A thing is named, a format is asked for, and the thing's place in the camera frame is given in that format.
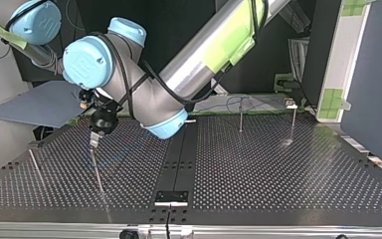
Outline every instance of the metal rod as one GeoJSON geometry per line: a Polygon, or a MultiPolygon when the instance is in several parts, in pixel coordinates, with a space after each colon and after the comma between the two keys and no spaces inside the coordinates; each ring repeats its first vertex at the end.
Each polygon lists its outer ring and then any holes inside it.
{"type": "Polygon", "coordinates": [[[101,184],[100,173],[97,167],[96,153],[93,147],[90,148],[90,155],[92,156],[93,167],[95,168],[95,178],[97,179],[98,188],[101,193],[104,193],[103,186],[101,184]]]}
{"type": "Polygon", "coordinates": [[[36,170],[39,171],[40,168],[39,168],[39,165],[37,164],[36,157],[34,156],[33,150],[29,149],[29,153],[30,153],[30,156],[32,157],[34,167],[36,168],[36,170]]]}
{"type": "Polygon", "coordinates": [[[295,120],[296,120],[296,110],[297,110],[297,108],[295,108],[295,109],[293,110],[292,127],[294,127],[294,126],[295,126],[295,120]]]}
{"type": "Polygon", "coordinates": [[[243,131],[243,120],[244,120],[244,113],[241,112],[241,119],[240,119],[240,132],[243,131]]]}

